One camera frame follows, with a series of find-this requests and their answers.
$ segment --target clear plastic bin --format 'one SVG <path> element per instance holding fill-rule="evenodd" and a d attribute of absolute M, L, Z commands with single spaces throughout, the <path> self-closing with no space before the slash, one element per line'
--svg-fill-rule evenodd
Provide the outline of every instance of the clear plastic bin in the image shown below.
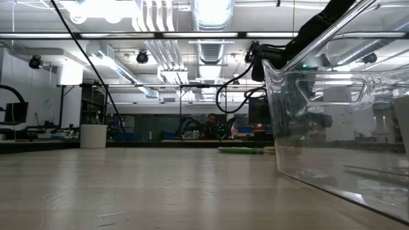
<path fill-rule="evenodd" d="M 409 222 L 409 2 L 394 4 L 367 4 L 284 70 L 263 66 L 279 171 Z M 363 63 L 368 47 L 378 60 Z M 322 54 L 332 66 L 309 68 Z"/>
<path fill-rule="evenodd" d="M 263 65 L 280 172 L 407 221 L 409 72 Z"/>

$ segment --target white cylinder container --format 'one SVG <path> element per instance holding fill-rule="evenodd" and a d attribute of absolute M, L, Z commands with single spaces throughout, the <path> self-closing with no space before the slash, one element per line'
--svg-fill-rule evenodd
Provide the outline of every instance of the white cylinder container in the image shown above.
<path fill-rule="evenodd" d="M 105 148 L 106 125 L 81 125 L 81 148 Z"/>

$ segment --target black monitor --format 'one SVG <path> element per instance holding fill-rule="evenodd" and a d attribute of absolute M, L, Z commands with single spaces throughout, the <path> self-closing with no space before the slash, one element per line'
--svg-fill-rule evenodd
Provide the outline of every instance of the black monitor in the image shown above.
<path fill-rule="evenodd" d="M 27 120 L 28 102 L 8 103 L 4 122 L 25 123 Z"/>
<path fill-rule="evenodd" d="M 271 125 L 270 109 L 265 99 L 249 99 L 249 123 Z"/>

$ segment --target green tool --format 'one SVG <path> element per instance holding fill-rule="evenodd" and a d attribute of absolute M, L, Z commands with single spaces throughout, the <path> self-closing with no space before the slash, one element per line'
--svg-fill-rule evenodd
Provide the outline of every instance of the green tool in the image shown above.
<path fill-rule="evenodd" d="M 247 147 L 219 147 L 219 153 L 243 153 L 243 154 L 263 154 L 262 149 L 252 149 Z"/>

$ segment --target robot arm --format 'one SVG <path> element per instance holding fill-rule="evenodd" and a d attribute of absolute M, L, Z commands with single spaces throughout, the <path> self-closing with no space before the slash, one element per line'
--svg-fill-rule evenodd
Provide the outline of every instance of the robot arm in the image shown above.
<path fill-rule="evenodd" d="M 354 4 L 355 0 L 331 0 L 323 11 L 306 22 L 298 32 L 298 36 L 290 41 L 285 49 L 265 44 L 258 45 L 252 50 L 254 54 L 254 66 L 252 79 L 264 81 L 264 71 L 261 64 L 262 59 L 267 59 L 277 69 L 281 69 L 286 63 L 293 59 L 311 42 L 319 37 L 324 31 L 340 19 Z"/>

